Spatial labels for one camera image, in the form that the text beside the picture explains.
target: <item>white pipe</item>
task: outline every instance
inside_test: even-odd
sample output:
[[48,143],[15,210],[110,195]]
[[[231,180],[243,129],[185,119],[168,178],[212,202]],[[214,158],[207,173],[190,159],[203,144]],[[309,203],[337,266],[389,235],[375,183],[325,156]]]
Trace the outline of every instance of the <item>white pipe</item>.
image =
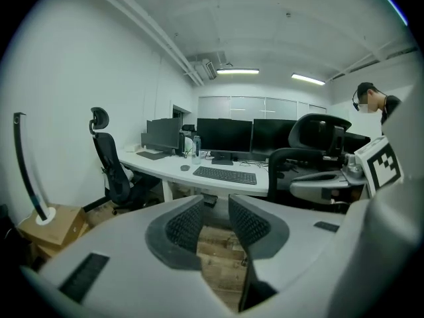
[[[377,48],[376,51],[382,50],[384,47],[386,47],[387,45],[391,44],[393,41],[397,40],[399,37],[397,36],[396,38],[388,41],[387,43],[385,43],[383,46]],[[372,53],[369,53],[368,55],[366,55],[365,57],[363,57],[362,59],[359,59],[357,62],[353,63],[352,65],[350,65],[349,67],[346,67],[344,70],[340,71],[339,73],[337,73],[335,76],[331,77],[330,79],[328,79],[325,83],[333,80],[335,77],[339,76],[340,74],[346,73],[346,71],[348,71],[349,69],[351,69],[352,67],[355,67],[357,64],[359,64],[361,61],[364,61],[365,59],[367,59],[367,57],[371,56]]]
[[[191,64],[188,62],[187,58],[182,54],[177,45],[172,41],[172,39],[165,33],[165,31],[158,25],[158,23],[135,1],[135,0],[123,0],[132,10],[134,10],[138,15],[140,15],[164,40],[167,42],[171,49],[177,54],[177,56],[182,60],[182,62],[187,66],[190,72],[194,71]],[[204,85],[203,80],[200,78],[199,74],[196,72],[194,76],[197,78],[198,82],[201,85]]]
[[[170,56],[172,59],[176,61],[180,67],[189,74],[189,70],[183,65],[183,63],[175,56],[175,54],[162,42],[158,39],[158,37],[148,28],[146,25],[144,25],[142,22],[140,22],[130,11],[128,11],[126,8],[124,8],[120,3],[118,3],[116,0],[106,0],[110,4],[112,4],[115,8],[120,10],[122,13],[124,13],[128,18],[130,18],[134,23],[137,24],[142,30],[144,30],[160,47],[162,47]],[[195,82],[197,86],[200,86],[199,82],[191,77],[192,80]]]

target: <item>white desk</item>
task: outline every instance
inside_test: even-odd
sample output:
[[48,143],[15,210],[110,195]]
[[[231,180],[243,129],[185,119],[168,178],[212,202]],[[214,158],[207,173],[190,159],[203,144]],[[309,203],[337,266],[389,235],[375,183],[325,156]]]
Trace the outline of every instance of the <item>white desk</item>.
[[[119,161],[132,170],[150,174],[151,176],[162,179],[165,201],[172,200],[172,192],[169,182],[203,189],[214,189],[225,193],[255,195],[260,197],[266,197],[268,193],[268,168],[260,168],[256,165],[243,166],[240,162],[234,162],[233,166],[212,165],[211,160],[206,159],[202,159],[200,165],[195,165],[191,163],[191,157],[183,158],[179,156],[169,156],[163,159],[150,160],[139,156],[134,152],[125,152],[124,150],[117,151],[117,154]],[[190,169],[188,171],[181,171],[181,165],[189,165]],[[196,171],[199,166],[255,173],[257,184],[240,184],[194,176],[193,172]]]

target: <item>computer monitor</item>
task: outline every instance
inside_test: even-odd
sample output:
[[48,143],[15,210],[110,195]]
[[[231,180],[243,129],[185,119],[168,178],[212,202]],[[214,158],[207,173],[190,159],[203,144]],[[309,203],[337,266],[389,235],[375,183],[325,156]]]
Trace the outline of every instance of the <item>computer monitor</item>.
[[[201,139],[201,150],[218,152],[221,164],[232,164],[231,153],[250,152],[252,122],[231,119],[197,120],[197,135]],[[219,156],[215,155],[213,164],[217,164]]]
[[270,156],[279,148],[290,147],[289,134],[296,120],[253,120],[252,153]]
[[148,141],[158,148],[177,149],[180,139],[178,118],[158,119],[147,122]]
[[356,150],[367,145],[371,141],[369,136],[363,136],[354,133],[344,134],[344,147],[343,150],[347,153],[353,154]]

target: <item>headrest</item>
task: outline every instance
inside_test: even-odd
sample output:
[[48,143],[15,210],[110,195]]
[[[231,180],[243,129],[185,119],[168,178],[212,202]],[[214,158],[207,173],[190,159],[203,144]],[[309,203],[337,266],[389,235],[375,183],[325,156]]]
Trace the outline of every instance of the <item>headrest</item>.
[[109,124],[109,116],[107,112],[100,107],[93,107],[91,112],[93,112],[93,129],[101,130],[106,128]]
[[194,125],[183,125],[183,127],[181,128],[181,130],[183,131],[189,131],[189,132],[194,132]]
[[327,151],[330,149],[335,127],[344,132],[352,126],[342,118],[326,114],[307,114],[294,124],[289,134],[292,148],[307,148]]

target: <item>water bottle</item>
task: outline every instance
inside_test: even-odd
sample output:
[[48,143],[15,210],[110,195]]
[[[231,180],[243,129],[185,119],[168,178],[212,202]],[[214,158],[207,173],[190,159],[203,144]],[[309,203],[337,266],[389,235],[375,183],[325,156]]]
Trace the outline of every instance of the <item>water bottle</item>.
[[193,138],[193,150],[191,154],[191,162],[195,165],[200,164],[200,136],[196,135]]

